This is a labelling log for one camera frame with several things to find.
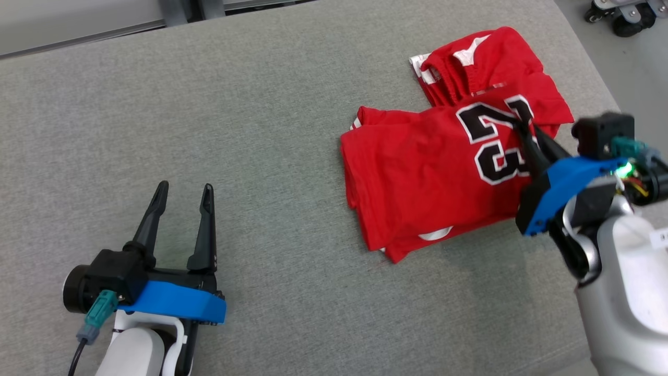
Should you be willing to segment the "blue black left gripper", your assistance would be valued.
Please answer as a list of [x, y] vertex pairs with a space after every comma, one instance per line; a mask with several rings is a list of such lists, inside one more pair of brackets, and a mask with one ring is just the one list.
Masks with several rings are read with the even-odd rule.
[[[161, 181], [135, 236], [124, 245], [124, 251], [135, 252], [141, 256], [144, 268], [148, 271], [157, 264], [153, 251], [168, 194], [169, 182]], [[118, 309], [171, 316], [211, 325], [225, 322], [226, 301], [219, 290], [215, 274], [210, 273], [217, 271], [214, 188], [210, 183], [204, 186], [199, 212], [201, 218], [196, 244], [193, 255], [187, 261], [187, 269], [191, 272], [165, 268], [150, 271], [148, 283], [136, 302], [119, 303]]]

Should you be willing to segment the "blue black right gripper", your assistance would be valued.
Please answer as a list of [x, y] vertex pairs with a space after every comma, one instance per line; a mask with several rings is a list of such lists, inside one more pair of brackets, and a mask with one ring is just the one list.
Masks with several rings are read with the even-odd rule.
[[571, 198], [594, 179], [615, 173], [627, 164], [627, 158], [594, 160], [571, 157], [550, 135], [530, 122], [516, 121], [514, 131], [522, 145], [522, 155], [533, 178], [520, 195], [515, 217], [523, 236], [547, 232], [548, 222]]

